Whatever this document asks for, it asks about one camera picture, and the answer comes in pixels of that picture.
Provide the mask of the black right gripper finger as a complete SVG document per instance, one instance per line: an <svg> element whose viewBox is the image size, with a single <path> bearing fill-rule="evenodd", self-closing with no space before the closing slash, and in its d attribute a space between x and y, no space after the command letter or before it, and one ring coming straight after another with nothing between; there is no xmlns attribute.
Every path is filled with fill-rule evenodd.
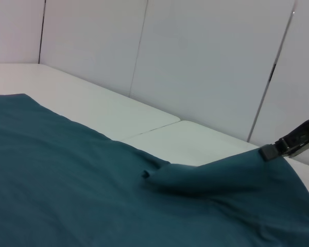
<svg viewBox="0 0 309 247"><path fill-rule="evenodd" d="M295 157L309 149L309 120L302 123L289 134L281 137L274 144L267 144L259 149L259 154L266 162L278 157Z"/></svg>

